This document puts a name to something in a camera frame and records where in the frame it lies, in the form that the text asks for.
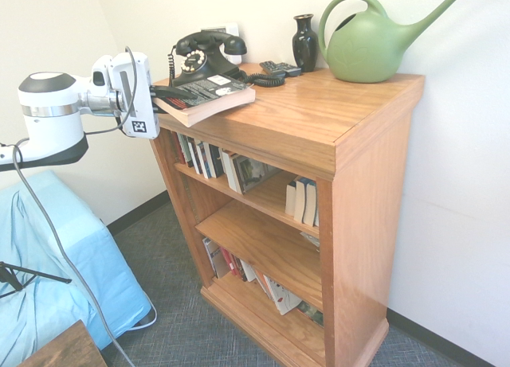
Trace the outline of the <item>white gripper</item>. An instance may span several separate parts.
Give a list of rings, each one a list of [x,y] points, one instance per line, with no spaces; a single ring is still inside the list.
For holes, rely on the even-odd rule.
[[[188,98],[188,92],[178,88],[152,85],[148,57],[140,52],[116,55],[108,66],[108,74],[111,87],[118,92],[123,131],[132,138],[155,139],[159,135],[155,113],[169,114],[169,108],[166,104],[152,103],[152,99]]]

